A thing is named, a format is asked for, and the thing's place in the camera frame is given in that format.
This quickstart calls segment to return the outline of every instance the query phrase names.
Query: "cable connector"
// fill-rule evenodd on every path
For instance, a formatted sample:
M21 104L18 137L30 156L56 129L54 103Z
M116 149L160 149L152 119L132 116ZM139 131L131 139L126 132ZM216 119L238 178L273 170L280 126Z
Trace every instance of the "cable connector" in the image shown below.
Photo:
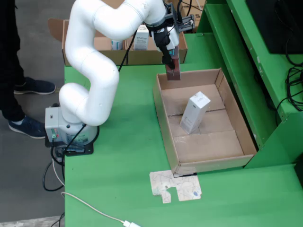
M141 227L139 225L137 225L136 223L130 223L129 221L124 221L123 226L125 227Z

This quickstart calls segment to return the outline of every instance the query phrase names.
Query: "white carton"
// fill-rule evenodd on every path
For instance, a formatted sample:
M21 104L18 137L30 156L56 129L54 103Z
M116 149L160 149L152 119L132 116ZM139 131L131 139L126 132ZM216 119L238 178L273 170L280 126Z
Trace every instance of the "white carton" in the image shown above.
M123 50L123 41L112 40L112 51Z
M189 99L180 122L180 127L187 134L191 134L199 127L209 104L209 98L206 97L201 91Z
M149 31L145 25L140 25L134 39L135 51L146 51L148 45Z

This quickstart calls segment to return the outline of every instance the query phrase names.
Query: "black cable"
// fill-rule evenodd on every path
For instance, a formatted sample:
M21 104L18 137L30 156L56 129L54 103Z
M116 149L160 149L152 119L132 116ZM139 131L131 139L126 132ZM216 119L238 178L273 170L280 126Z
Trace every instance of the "black cable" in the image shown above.
M186 15L187 17L188 17L188 15L189 15L189 13L190 13L190 10L191 10L191 3L192 3L192 1L193 1L193 0L190 0L190 3L189 3L189 9L188 9L188 12L187 12L187 15Z
M60 189L63 188L63 185L61 185L59 188L56 188L56 189L48 189L48 188L45 186L45 177L46 177L46 173L47 173L47 171L48 171L48 169L49 169L49 167L51 166L52 163L53 163L53 161L51 161L51 162L47 165L47 167L46 167L46 169L45 169L45 171L44 171L44 174L43 174L43 179L42 179L42 186L43 186L44 190L46 190L47 192L55 192L55 191L60 190Z
M61 219L64 217L64 215L65 215L65 213L63 213L63 214L60 216L60 219L57 220L55 223L53 223L51 227L53 227L53 226L56 225L57 223L59 223L58 227L60 227Z
M70 147L70 145L74 142L74 140L77 138L77 136L82 132L82 130L85 128L86 124L83 124L82 128L79 130L79 132L77 132L77 134L72 138L72 140L70 141L70 143L66 146L66 148L64 149L64 152L62 154L62 176L63 179L65 180L65 175L64 175L64 157L66 154L67 149Z
M198 7L196 7L196 6L191 6L191 7L192 7L192 8L195 8L195 9L197 9L197 10L201 11L201 12L203 12L203 10L202 10L202 9L199 9L199 8L198 8Z
M180 13L180 5L181 5L182 0L179 0L178 5L177 5L177 21L182 23L182 15Z
M51 156L52 156L52 159L57 163L57 164L59 164L59 165L63 165L63 163L62 162L58 162L58 160L56 159L56 157L53 155L53 148L54 148L54 144L52 145L52 147L51 147Z
M118 70L119 72L120 72L120 70L122 69L122 66L123 66L123 64L124 64L124 61L125 61L126 57L128 56L128 52L129 52L129 50L131 49L131 47L132 47L132 45L133 45L134 38L135 38L136 34L137 34L137 31L135 31L135 33L134 33L134 35L133 35L133 38L132 38L132 41L131 41L131 43L130 43L130 45L129 45L129 47L128 47L128 49L127 49L125 55L124 55L124 58L123 58L122 63L121 63L121 65L120 65L120 67L119 67L119 70Z
M293 29L288 26L282 19L281 17L278 15L278 12L277 12L277 2L276 2L276 5L275 5L275 13L276 13L276 16L277 18L279 19L279 21L281 22L281 24L286 27L288 30L290 30L292 32L291 36L288 38L288 40L286 41L286 44L285 44L285 56L287 58L287 60L289 61L290 64L293 65L293 67L291 67L289 70L288 70L288 73L287 73L287 76L286 76L286 80L285 80L285 85L286 85L286 98L282 99L280 101L280 103L278 104L277 108L276 108L276 113L275 113L275 118L276 118L276 125L278 126L278 121L277 121L277 115L278 115L278 109L280 107L280 105L282 104L283 101L285 100L288 100L288 102L290 104L293 105L293 107L298 110L298 111L303 111L302 107L303 107L303 102L299 102L299 101L296 101L293 99L294 96L297 96L298 94L301 94L303 92L302 91L299 91L297 93L295 93L294 95L291 94L291 87L292 86L296 86L298 84L303 84L303 62L302 63L295 63L293 62L290 57L289 57L289 54L288 54L288 51L287 51L287 47L288 47L288 43L289 43L289 40L293 37L294 35L294 31Z
M289 55L288 55L287 45L288 45L289 40L293 37L293 35L294 35L294 34L292 34L292 35L289 37L289 39L286 41L286 45L285 45L285 54L286 54L286 58L287 58L287 60L289 61L289 63L291 63L292 65L294 65L294 66L299 66L299 67L303 67L303 62L302 62L302 63L294 63L294 62L290 59L290 57L289 57Z

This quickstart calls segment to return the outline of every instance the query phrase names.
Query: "cardboard box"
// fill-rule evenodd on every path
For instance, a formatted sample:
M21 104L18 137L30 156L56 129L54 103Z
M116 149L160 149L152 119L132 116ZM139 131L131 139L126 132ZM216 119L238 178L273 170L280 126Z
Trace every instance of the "cardboard box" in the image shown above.
M198 8L198 9L201 8L201 10L203 10L205 2L206 2L206 0L192 0L192 6ZM182 3L181 3L181 5L182 5L181 15L183 17L185 17L188 13L188 10L189 10L189 5L188 4L190 4L190 0L183 0ZM194 28L193 32L197 32L197 29L198 29L199 24L200 24L202 11L200 11L200 10L194 8L194 7L192 7L190 9L189 14L193 14L195 16L195 28Z
M69 21L68 20L60 20L55 18L48 19L48 27L51 35L62 42L62 53L64 58L64 63L66 66L70 66L70 63L66 59L65 55L65 40L67 34ZM97 51L104 54L108 58L110 58L116 65L121 65L121 62L126 54L126 42L124 40L123 50L112 51L111 40L100 32L96 32L94 46Z
M180 122L180 127L187 134L191 134L198 129L204 114L208 110L209 103L209 98L201 91L189 99Z
M133 37L126 40L126 49L128 49ZM146 51L135 51L134 44L128 53L128 65L160 65L162 64L163 53L157 50L157 46L152 37L148 37L148 46ZM179 34L179 59L180 63L185 62L187 54L187 43L183 32Z
M210 100L197 134L179 126L188 99L203 92ZM245 166L256 148L221 69L181 73L180 81L158 74L153 89L164 147L174 174L187 175Z

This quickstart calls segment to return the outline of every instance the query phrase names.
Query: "white cable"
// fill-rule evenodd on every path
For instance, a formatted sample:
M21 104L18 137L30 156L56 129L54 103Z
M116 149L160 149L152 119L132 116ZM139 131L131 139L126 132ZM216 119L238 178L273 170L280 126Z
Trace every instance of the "white cable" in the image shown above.
M196 3L198 4L199 9L202 10L201 6L200 6L200 2L198 0L196 0Z
M124 224L124 221L122 221L122 220L120 220L120 219L117 219L117 218L114 218L114 217L112 217L112 216L109 216L109 215L107 215L107 214L105 214L105 213L103 213L103 212L97 210L96 208L90 206L87 202L83 201L82 199L79 199L77 196L74 196L74 195L72 195L72 194L70 194L70 193L67 193L67 192L62 192L61 195L63 195L63 194L69 195L69 196L71 196L71 197L77 199L78 201L82 202L83 204L85 204L85 205L88 206L89 208L93 209L95 212L98 212L99 214L102 214L102 215L104 215L104 216L106 216L106 217L108 217L108 218L111 218L111 219L113 219L113 220L120 221L121 223Z
M57 177L57 179L60 181L60 183L61 183L63 186L65 186L65 184L60 180L60 178L59 178L59 176L58 176L58 174L57 174L57 172L56 172L54 161L53 161L53 171L55 172L56 177Z

